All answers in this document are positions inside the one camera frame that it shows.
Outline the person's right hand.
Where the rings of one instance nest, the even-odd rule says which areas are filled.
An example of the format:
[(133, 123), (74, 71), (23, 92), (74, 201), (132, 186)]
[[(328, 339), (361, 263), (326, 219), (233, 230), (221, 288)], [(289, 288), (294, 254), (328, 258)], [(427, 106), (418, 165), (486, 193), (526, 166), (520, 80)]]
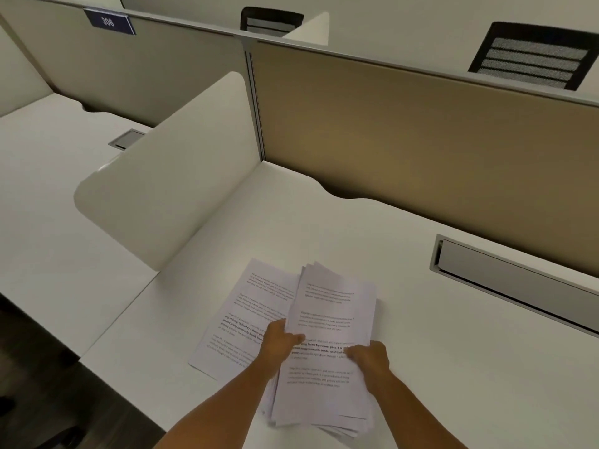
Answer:
[(367, 390), (375, 397), (380, 395), (386, 384), (393, 376), (385, 345), (378, 340), (371, 340), (370, 346), (371, 362), (368, 366), (358, 366), (363, 374)]

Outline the person's left hand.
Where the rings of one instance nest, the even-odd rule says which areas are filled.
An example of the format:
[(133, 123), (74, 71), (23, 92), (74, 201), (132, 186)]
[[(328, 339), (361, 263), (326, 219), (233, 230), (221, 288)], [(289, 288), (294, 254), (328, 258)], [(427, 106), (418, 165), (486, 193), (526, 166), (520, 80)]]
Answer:
[(255, 360), (255, 363), (260, 366), (269, 378), (272, 378), (279, 371), (281, 364), (294, 349), (294, 347), (285, 347), (283, 345), (282, 335), (283, 333), (288, 333), (285, 331), (285, 325), (285, 318), (272, 321), (268, 324)]

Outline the stack of printed paper sheets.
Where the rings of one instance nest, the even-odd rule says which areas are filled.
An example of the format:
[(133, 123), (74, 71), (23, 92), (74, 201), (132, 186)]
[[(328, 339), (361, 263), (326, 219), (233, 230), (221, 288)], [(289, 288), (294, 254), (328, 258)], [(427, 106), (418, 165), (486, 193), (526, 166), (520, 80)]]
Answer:
[(268, 383), (259, 412), (277, 427), (309, 425), (356, 438), (374, 427), (373, 404), (347, 347), (368, 346), (377, 289), (318, 262), (303, 268), (285, 331), (303, 334)]

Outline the person's right forearm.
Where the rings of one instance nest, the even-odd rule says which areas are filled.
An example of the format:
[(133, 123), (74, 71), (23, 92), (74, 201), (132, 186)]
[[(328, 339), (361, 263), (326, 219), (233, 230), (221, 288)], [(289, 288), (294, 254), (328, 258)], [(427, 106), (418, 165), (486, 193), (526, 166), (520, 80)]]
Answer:
[(392, 372), (363, 376), (398, 449), (468, 449)]

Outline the person's left forearm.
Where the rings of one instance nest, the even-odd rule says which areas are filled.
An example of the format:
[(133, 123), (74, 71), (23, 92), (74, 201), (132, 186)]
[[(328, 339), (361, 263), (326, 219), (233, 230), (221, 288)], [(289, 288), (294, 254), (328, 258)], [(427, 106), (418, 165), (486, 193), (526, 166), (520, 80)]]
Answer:
[(255, 360), (185, 415), (153, 449), (242, 449), (266, 385), (280, 365)]

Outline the loose printed paper sheet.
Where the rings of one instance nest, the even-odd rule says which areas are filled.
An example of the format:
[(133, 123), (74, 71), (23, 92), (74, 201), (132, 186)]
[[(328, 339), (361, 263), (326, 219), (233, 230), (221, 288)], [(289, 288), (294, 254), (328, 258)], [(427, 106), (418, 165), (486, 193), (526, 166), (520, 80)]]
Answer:
[(259, 353), (272, 321), (286, 318), (300, 274), (253, 258), (211, 319), (189, 365), (220, 383), (245, 370)]

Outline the white curved desk divider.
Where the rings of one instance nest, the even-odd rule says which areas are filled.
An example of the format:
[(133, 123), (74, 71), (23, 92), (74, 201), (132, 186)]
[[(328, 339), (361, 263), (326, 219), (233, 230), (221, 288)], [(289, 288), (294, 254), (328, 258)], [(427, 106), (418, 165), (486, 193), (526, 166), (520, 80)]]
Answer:
[(282, 38), (286, 40), (305, 42), (309, 44), (328, 46), (330, 31), (330, 14), (321, 12), (300, 27), (292, 30)]
[(259, 162), (246, 83), (230, 72), (82, 180), (74, 204), (161, 271)]

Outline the beige fabric partition panel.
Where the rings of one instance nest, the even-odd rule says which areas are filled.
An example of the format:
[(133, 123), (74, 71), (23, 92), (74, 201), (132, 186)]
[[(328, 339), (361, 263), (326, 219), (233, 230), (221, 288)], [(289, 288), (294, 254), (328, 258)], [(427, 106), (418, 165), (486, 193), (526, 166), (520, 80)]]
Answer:
[(599, 102), (249, 46), (265, 159), (599, 278)]

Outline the grey fabric partition panel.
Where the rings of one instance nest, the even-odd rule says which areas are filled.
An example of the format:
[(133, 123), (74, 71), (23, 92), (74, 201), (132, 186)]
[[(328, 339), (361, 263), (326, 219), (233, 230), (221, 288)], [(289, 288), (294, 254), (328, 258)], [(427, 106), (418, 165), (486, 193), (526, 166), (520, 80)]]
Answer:
[(92, 25), (69, 0), (0, 0), (0, 16), (55, 92), (97, 111), (156, 126), (230, 72), (251, 84), (232, 30), (137, 11), (134, 34)]

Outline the black mesh office chair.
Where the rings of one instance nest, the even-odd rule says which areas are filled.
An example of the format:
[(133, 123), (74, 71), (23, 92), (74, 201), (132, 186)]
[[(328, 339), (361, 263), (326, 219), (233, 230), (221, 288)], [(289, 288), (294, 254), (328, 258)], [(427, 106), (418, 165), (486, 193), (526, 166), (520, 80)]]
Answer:
[(599, 33), (493, 22), (468, 72), (576, 91), (599, 58)]
[(299, 28), (304, 14), (267, 7), (243, 7), (240, 17), (240, 30), (252, 33), (283, 37)]

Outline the blue number sign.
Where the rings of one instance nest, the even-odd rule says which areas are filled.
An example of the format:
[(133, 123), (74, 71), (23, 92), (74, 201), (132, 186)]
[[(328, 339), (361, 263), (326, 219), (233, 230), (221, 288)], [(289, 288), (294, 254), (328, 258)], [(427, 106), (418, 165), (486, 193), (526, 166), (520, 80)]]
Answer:
[(91, 7), (85, 7), (83, 8), (83, 11), (90, 24), (95, 28), (115, 31), (125, 35), (136, 35), (130, 16), (127, 14), (114, 11), (103, 11)]

